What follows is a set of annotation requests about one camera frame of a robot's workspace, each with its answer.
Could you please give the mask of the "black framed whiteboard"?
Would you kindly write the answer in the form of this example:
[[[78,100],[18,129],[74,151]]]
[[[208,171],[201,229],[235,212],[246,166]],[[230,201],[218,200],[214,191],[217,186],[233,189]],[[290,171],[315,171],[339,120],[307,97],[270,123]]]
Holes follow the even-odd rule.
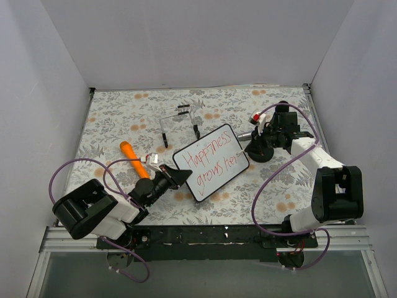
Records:
[[[178,169],[193,171],[186,185],[202,202],[249,168],[247,156],[236,155],[241,150],[231,125],[224,124],[175,152],[172,159]]]

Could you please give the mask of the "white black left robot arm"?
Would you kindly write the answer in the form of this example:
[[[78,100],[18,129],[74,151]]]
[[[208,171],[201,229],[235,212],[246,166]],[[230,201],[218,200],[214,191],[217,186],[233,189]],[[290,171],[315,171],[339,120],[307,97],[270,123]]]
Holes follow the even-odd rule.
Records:
[[[189,169],[161,165],[154,179],[139,179],[128,193],[134,203],[109,194],[102,183],[92,179],[56,201],[52,212],[75,240],[92,233],[126,248],[132,240],[127,224],[140,223],[149,207],[166,191],[179,189],[191,175]]]

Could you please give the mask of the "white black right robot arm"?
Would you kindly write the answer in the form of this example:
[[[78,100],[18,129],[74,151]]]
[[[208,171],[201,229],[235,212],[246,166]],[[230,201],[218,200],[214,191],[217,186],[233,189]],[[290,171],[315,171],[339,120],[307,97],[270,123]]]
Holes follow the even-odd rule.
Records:
[[[252,160],[268,162],[274,150],[282,148],[315,176],[310,206],[286,216],[281,224],[278,235],[285,245],[298,245],[304,234],[324,225],[363,216],[361,170],[335,160],[312,133],[302,131],[296,112],[275,111],[270,120],[255,112],[249,121],[255,127],[244,151]]]

